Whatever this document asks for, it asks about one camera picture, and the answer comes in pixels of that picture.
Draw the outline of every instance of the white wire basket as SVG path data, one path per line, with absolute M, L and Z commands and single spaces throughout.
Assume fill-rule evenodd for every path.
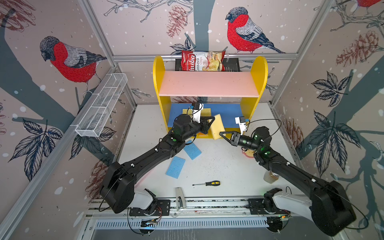
M 112 73 L 91 107 L 84 115 L 75 131 L 81 137 L 99 137 L 107 120 L 122 93 L 127 76 L 124 73 Z

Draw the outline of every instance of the screwdriver handle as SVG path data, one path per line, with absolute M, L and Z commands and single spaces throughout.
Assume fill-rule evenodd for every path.
M 214 180 L 214 181 L 211 181 L 211 182 L 206 182 L 205 185 L 206 186 L 219 186 L 220 185 L 220 181 Z

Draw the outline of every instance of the chips bag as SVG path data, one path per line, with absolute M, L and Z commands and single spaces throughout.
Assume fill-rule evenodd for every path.
M 224 55 L 225 51 L 182 51 L 181 68 L 183 71 L 225 71 L 222 64 Z

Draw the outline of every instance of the pink shelf board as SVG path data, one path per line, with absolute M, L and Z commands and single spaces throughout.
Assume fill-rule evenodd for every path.
M 250 73 L 166 71 L 160 96 L 258 98 Z

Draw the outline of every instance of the blue shelf board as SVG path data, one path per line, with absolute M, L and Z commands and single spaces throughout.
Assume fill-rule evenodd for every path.
M 191 107 L 190 103 L 172 103 L 169 114 L 168 127 L 173 126 L 175 118 L 183 113 L 183 109 Z M 223 125 L 225 128 L 238 128 L 239 125 L 235 122 L 235 117 L 243 116 L 240 104 L 209 104 L 204 103 L 204 108 L 211 109 L 211 115 L 221 115 Z

